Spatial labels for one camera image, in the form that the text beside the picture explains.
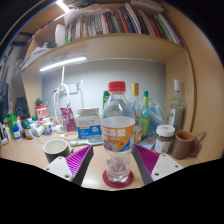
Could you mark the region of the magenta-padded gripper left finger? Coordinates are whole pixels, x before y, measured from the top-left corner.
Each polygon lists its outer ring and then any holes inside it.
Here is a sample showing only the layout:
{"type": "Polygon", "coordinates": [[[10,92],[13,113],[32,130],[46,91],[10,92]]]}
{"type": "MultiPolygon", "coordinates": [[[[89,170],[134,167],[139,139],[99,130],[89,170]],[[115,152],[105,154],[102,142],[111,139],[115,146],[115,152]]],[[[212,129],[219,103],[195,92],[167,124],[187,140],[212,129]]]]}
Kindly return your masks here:
{"type": "Polygon", "coordinates": [[[90,145],[68,157],[57,157],[45,168],[45,171],[81,186],[93,155],[93,146],[90,145]]]}

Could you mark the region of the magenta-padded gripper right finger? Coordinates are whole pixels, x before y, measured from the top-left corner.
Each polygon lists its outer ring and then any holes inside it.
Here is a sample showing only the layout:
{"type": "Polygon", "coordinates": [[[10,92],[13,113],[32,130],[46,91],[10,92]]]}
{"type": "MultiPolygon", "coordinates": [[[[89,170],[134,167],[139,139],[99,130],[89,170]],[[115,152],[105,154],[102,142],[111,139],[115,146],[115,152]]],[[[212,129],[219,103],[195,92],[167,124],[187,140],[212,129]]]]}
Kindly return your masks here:
{"type": "Polygon", "coordinates": [[[158,155],[141,145],[133,147],[132,155],[145,185],[182,169],[182,166],[168,154],[158,155]]]}

